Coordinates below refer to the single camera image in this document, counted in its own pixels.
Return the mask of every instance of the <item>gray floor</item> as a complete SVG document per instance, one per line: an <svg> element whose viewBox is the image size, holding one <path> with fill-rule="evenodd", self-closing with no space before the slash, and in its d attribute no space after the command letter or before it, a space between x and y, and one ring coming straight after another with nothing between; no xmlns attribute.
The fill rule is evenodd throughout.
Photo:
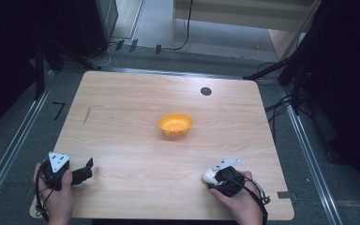
<svg viewBox="0 0 360 225"><path fill-rule="evenodd" d="M145 1L145 11L149 8L149 1ZM143 35L143 17L141 17L135 37L139 43L147 46L151 36ZM232 30L229 38L236 36L236 30ZM263 34L264 31L257 31L253 34ZM246 49L252 49L256 43L252 39L245 39ZM190 46L198 44L193 42L196 38L190 39ZM243 75L256 72L264 62L275 60L275 53L272 49L270 39L266 35L259 37L259 46L266 46L261 52L246 51L244 57L233 52L228 46L219 48L216 51L224 55L211 54L210 46L215 46L214 41L209 42L209 46L199 52L170 52L164 51L155 54L154 48L137 48L135 52L129 52L129 46L115 51L111 49L112 60L109 65L102 70L120 70L124 72L166 72L168 74L199 75L209 77L219 77L227 79L241 79ZM76 93L78 85L82 79L85 69L78 63L66 57L65 68L61 72L54 72L47 77L47 81L52 81L51 89L46 95L46 100L40 109L34 124L25 133L23 142L18 146L17 156L12 165L9 166L6 178L0 184L0 224L45 224L41 219L31 218L28 210L34 198L32 174L36 162L44 159L49 151L54 149L61 127L63 126L70 104ZM94 58L94 61L105 64L109 58L107 54ZM278 72L269 74L266 78L257 81L262 95L264 106L277 103L283 94L282 88L277 84L276 77ZM32 107L35 86L31 86L18 99L16 104L0 120L0 159L4 157L13 136ZM66 107L57 120L57 105L53 101L65 102ZM309 143L313 149L314 156L319 162L323 177L327 183L331 194L337 204L337 210L341 216L343 224L360 224L360 174L348 165L334 165L326 158L325 144L323 143L313 120L301 114L304 129L308 136ZM308 167L305 154L299 142L293 124L287 112L276 118L276 147L282 170L285 175L289 191L297 196L292 200L295 217L291 221L269 221L269 224L329 224L325 214L322 200L314 183L313 176ZM71 224L91 224L91 219L74 219Z"/></svg>

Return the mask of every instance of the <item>bowl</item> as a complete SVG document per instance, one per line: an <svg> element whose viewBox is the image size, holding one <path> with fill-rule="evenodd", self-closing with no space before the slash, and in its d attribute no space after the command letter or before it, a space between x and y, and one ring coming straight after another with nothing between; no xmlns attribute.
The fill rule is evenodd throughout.
<svg viewBox="0 0 360 225"><path fill-rule="evenodd" d="M193 124L191 116L184 113L170 113L160 117L157 122L165 136L185 135Z"/></svg>

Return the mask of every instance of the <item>human hand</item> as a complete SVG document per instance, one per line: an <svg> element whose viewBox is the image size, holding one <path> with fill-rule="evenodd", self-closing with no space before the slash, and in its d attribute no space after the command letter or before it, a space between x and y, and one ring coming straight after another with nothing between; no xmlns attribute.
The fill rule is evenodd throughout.
<svg viewBox="0 0 360 225"><path fill-rule="evenodd" d="M37 178L38 169L41 163L37 163L34 171L34 184ZM45 203L49 224L67 225L71 220L72 210L74 208L74 198L71 190L72 172L67 170L61 179L61 190L53 191L46 187L45 181L39 177L39 192L41 199Z"/></svg>
<svg viewBox="0 0 360 225"><path fill-rule="evenodd" d="M252 180L251 172L241 172L241 174ZM253 191L256 196L260 197L260 192L256 186L250 182L246 181L245 187ZM263 224L263 214L262 210L252 196L245 190L242 189L238 194L232 196L231 198L223 195L220 191L214 188L210 188L209 191L224 205L226 205L232 216L236 219L240 225L262 225Z"/></svg>

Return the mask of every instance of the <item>wood grain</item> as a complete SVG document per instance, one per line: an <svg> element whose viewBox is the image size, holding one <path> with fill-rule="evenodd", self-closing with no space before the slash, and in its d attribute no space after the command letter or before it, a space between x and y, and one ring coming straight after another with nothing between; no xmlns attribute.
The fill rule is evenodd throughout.
<svg viewBox="0 0 360 225"><path fill-rule="evenodd" d="M166 113L189 114L193 127L164 136ZM73 188L75 218L232 219L202 181L222 158L253 172L272 199L269 219L293 218L277 195L287 187L255 82L87 72L54 152L70 155L74 170L95 162L93 177Z"/></svg>

